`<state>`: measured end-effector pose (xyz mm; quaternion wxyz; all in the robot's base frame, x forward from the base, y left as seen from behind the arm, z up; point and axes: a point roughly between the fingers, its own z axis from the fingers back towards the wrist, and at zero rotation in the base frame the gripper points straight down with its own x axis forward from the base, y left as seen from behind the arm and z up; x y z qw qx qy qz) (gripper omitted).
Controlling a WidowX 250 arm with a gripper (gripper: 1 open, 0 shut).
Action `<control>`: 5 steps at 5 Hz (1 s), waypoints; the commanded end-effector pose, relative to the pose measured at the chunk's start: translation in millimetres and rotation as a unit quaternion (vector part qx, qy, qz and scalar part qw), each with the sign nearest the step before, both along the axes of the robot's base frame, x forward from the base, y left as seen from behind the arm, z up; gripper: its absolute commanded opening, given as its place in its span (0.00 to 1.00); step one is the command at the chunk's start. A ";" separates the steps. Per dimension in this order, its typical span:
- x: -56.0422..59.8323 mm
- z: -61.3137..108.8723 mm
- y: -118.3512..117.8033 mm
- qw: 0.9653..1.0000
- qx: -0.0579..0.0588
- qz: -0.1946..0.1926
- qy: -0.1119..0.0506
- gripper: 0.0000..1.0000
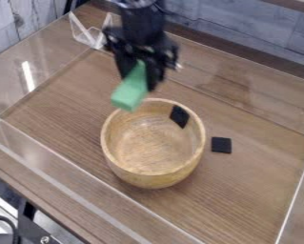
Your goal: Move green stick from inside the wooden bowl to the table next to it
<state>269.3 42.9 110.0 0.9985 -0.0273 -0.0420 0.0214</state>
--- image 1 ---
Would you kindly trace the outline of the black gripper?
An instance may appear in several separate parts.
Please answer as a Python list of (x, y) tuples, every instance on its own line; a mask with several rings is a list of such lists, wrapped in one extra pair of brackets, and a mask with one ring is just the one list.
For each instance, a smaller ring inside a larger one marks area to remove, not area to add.
[(113, 52), (121, 78), (139, 60), (145, 62), (147, 86), (152, 92), (164, 80), (165, 69), (175, 70), (180, 46), (165, 33), (164, 0), (109, 0), (119, 9), (121, 24), (105, 27), (107, 49)]

